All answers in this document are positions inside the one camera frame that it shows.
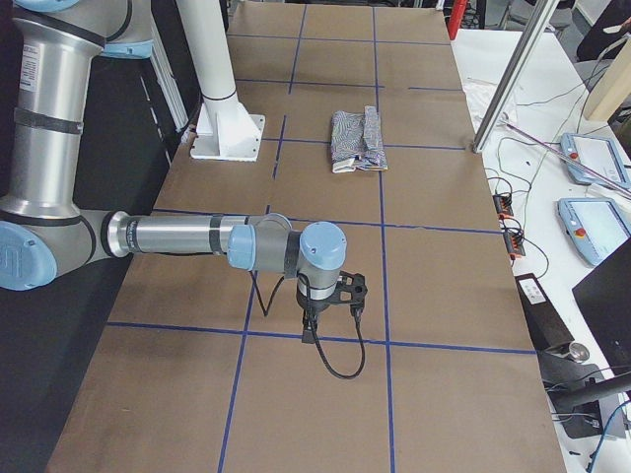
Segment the blue cable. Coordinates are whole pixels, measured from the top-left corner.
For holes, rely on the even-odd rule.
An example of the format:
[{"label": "blue cable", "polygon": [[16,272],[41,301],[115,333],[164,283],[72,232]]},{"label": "blue cable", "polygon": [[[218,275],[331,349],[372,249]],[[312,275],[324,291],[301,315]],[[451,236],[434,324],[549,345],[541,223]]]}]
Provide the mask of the blue cable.
[{"label": "blue cable", "polygon": [[609,430],[609,426],[611,425],[611,421],[613,421],[613,418],[618,413],[618,411],[622,410],[622,408],[624,406],[626,406],[627,404],[630,404],[630,403],[631,403],[631,399],[628,400],[628,401],[624,401],[622,404],[620,404],[618,407],[616,407],[613,410],[613,412],[609,416],[609,419],[607,419],[607,423],[604,425],[604,430],[602,431],[602,435],[600,436],[600,440],[598,441],[598,446],[596,447],[596,450],[594,450],[594,455],[592,456],[592,463],[590,463],[588,465],[588,469],[587,469],[588,473],[592,473],[594,471],[594,465],[596,464],[596,458],[598,457],[598,453],[600,452],[600,448],[602,447],[602,443],[604,442],[604,438],[607,435],[607,431]]}]

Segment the white table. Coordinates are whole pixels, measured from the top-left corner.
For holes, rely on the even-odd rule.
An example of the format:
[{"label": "white table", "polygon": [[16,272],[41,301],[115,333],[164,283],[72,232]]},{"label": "white table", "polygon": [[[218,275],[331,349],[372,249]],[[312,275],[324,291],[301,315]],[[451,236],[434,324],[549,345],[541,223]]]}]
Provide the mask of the white table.
[{"label": "white table", "polygon": [[[461,80],[464,82],[467,79],[474,79],[497,84],[520,34],[518,32],[460,30],[453,42],[453,49]],[[576,132],[581,108],[587,97],[583,86],[546,104],[530,106],[519,104],[546,101],[570,91],[579,84],[581,84],[581,79],[554,34],[544,34],[515,91],[518,104],[517,126],[530,135],[548,142],[558,142],[559,136],[564,132]],[[606,125],[604,122],[589,122],[583,119],[580,132],[587,133],[604,125]],[[525,141],[521,136],[505,128],[496,128],[483,151],[484,165],[489,168],[487,174],[497,175],[494,170],[498,171],[499,175],[506,178],[515,190],[526,189],[525,182],[500,170],[497,149],[500,139],[505,136]],[[595,133],[595,136],[614,137],[608,126]],[[621,147],[619,150],[628,161]],[[502,144],[500,154],[502,169],[530,181],[543,159],[527,205],[525,194],[518,193],[514,195],[513,210],[516,219],[522,224],[526,220],[526,237],[539,245],[549,257],[550,268],[539,280],[541,286],[574,338],[590,350],[591,357],[588,363],[607,367],[608,363],[572,295],[572,288],[587,276],[592,268],[582,260],[565,235],[555,207],[556,201],[562,197],[584,197],[586,194],[598,196],[597,191],[600,189],[572,183],[565,165],[551,154],[545,158],[544,155],[545,151],[537,146],[525,146],[510,140]],[[497,180],[489,181],[491,189],[495,188],[497,182]],[[507,188],[505,184],[499,186],[500,191],[505,191]],[[530,272],[539,275],[544,268],[543,255],[526,243],[526,257],[516,260],[513,269],[515,275]],[[611,377],[611,374],[605,372],[604,376]],[[584,473],[589,454],[596,448],[597,438],[569,439],[560,425],[556,427],[567,471]],[[580,452],[581,455],[571,455],[569,451]],[[604,444],[598,456],[595,472],[623,471],[631,471],[631,439],[609,440]]]}]

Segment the gray towel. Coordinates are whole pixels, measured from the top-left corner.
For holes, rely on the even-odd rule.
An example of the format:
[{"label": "gray towel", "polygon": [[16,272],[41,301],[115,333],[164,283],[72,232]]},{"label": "gray towel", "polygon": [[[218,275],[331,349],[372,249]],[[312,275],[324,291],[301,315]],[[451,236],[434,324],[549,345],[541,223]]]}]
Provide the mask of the gray towel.
[{"label": "gray towel", "polygon": [[333,172],[386,170],[386,152],[377,109],[367,105],[364,113],[333,113],[331,157]]}]

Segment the blue and white device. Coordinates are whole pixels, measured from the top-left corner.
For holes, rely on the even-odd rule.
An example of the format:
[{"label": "blue and white device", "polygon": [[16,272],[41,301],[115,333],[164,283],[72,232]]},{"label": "blue and white device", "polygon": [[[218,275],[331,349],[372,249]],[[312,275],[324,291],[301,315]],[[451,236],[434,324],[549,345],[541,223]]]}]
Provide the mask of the blue and white device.
[{"label": "blue and white device", "polygon": [[561,199],[557,206],[572,243],[592,266],[631,237],[631,225],[612,199]]},{"label": "blue and white device", "polygon": [[[564,133],[561,137],[561,149],[567,157],[595,170],[623,187],[631,188],[631,179],[629,179],[622,158],[612,139]],[[567,166],[570,176],[578,184],[598,183],[606,185],[597,177],[582,172],[570,164]]]}]

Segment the light blue cap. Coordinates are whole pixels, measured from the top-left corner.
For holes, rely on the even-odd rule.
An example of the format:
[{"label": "light blue cap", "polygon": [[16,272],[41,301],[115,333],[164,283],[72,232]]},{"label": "light blue cap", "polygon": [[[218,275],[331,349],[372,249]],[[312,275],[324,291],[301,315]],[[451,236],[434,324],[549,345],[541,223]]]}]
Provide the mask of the light blue cap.
[{"label": "light blue cap", "polygon": [[139,42],[109,42],[105,45],[101,56],[116,59],[147,59],[151,57],[153,47],[152,39]]},{"label": "light blue cap", "polygon": [[300,235],[300,250],[316,268],[339,269],[346,259],[346,235],[330,222],[316,222]]},{"label": "light blue cap", "polygon": [[252,225],[235,225],[228,238],[228,263],[251,271],[256,261],[256,232]]},{"label": "light blue cap", "polygon": [[14,0],[15,4],[34,12],[60,12],[72,7],[81,0]]},{"label": "light blue cap", "polygon": [[27,291],[57,275],[52,252],[36,234],[10,222],[0,222],[0,287]]}]

